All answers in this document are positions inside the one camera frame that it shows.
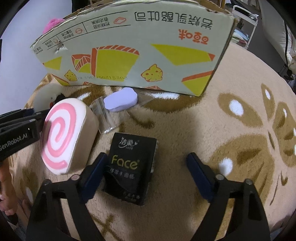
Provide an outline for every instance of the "fluffy carpet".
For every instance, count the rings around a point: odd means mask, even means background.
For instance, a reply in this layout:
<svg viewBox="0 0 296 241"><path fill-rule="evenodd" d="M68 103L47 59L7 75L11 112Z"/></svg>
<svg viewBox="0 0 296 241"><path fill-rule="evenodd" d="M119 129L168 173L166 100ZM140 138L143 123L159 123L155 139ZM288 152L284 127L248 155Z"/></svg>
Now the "fluffy carpet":
<svg viewBox="0 0 296 241"><path fill-rule="evenodd" d="M47 75L36 91L54 80ZM87 105L116 87L63 87L63 94ZM114 132L157 138L156 166L144 206L118 200L98 190L87 203L107 241L190 240L209 204L202 199L186 167L185 157L196 152L216 173L230 180L251 178L264 203L270 228L280 226L296 206L296 97L269 66L242 47L230 44L201 97L143 90L154 99L130 111L116 130L97 135L89 163L108 152ZM32 106L35 93L26 108ZM13 183L20 198L34 200L46 169L39 143L10 159ZM226 231L233 202L229 201L217 238ZM73 237L79 239L64 205Z"/></svg>

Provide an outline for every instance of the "white wall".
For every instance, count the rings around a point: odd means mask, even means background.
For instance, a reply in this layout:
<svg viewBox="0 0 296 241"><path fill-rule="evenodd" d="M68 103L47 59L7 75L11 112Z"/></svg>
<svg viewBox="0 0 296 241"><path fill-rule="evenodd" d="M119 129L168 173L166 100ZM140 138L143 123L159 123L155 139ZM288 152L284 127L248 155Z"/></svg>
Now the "white wall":
<svg viewBox="0 0 296 241"><path fill-rule="evenodd" d="M47 71L30 49L53 18L71 13L71 0L30 0L2 35L0 114L22 109Z"/></svg>

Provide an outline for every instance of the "orange cheese illustration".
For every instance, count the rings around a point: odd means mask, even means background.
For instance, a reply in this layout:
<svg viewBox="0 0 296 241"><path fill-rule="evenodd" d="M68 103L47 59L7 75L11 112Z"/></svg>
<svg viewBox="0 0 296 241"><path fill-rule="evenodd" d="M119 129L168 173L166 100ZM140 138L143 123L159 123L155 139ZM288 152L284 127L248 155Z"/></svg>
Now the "orange cheese illustration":
<svg viewBox="0 0 296 241"><path fill-rule="evenodd" d="M63 80L62 78L60 77L57 77L56 75L52 75L53 77L55 77L55 79L63 86L69 86L69 82L67 82L66 80Z"/></svg>
<svg viewBox="0 0 296 241"><path fill-rule="evenodd" d="M149 87L146 87L145 89L150 89L150 90L162 90L162 89L159 88L157 85L149 86Z"/></svg>
<svg viewBox="0 0 296 241"><path fill-rule="evenodd" d="M192 93L196 96L200 96L205 89L212 71L191 75L182 79L182 84L184 84Z"/></svg>
<svg viewBox="0 0 296 241"><path fill-rule="evenodd" d="M147 82L161 81L163 79L163 71L156 64L153 64L149 69L145 70L141 76Z"/></svg>
<svg viewBox="0 0 296 241"><path fill-rule="evenodd" d="M71 70L68 70L68 72L65 74L65 77L69 81L77 81L76 75Z"/></svg>
<svg viewBox="0 0 296 241"><path fill-rule="evenodd" d="M42 63L45 67L60 70L61 68L62 57L54 58L50 61Z"/></svg>
<svg viewBox="0 0 296 241"><path fill-rule="evenodd" d="M215 55L203 50L163 44L152 44L173 65L194 64L213 61Z"/></svg>
<svg viewBox="0 0 296 241"><path fill-rule="evenodd" d="M77 72L89 74L91 73L90 54L73 54L72 62Z"/></svg>
<svg viewBox="0 0 296 241"><path fill-rule="evenodd" d="M137 50L122 45L93 48L91 74L96 78L122 82L126 79L139 55Z"/></svg>

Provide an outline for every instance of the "cardboard box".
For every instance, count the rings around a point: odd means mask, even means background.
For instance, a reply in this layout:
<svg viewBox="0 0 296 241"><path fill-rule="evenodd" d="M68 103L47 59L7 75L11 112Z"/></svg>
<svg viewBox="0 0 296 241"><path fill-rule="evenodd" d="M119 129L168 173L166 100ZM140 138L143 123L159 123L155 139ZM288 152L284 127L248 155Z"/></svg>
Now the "cardboard box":
<svg viewBox="0 0 296 241"><path fill-rule="evenodd" d="M104 0L70 15L31 48L62 85L119 85L200 96L234 23L231 14L205 0Z"/></svg>

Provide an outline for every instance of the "purple foam block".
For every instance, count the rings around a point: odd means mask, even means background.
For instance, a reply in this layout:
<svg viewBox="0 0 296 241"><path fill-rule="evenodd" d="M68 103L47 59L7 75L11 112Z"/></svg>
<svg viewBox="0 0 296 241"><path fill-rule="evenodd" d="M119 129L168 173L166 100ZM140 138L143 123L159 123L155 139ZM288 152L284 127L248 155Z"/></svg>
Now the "purple foam block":
<svg viewBox="0 0 296 241"><path fill-rule="evenodd" d="M126 110L138 102L137 93L129 87L108 95L104 99L105 108L112 112Z"/></svg>

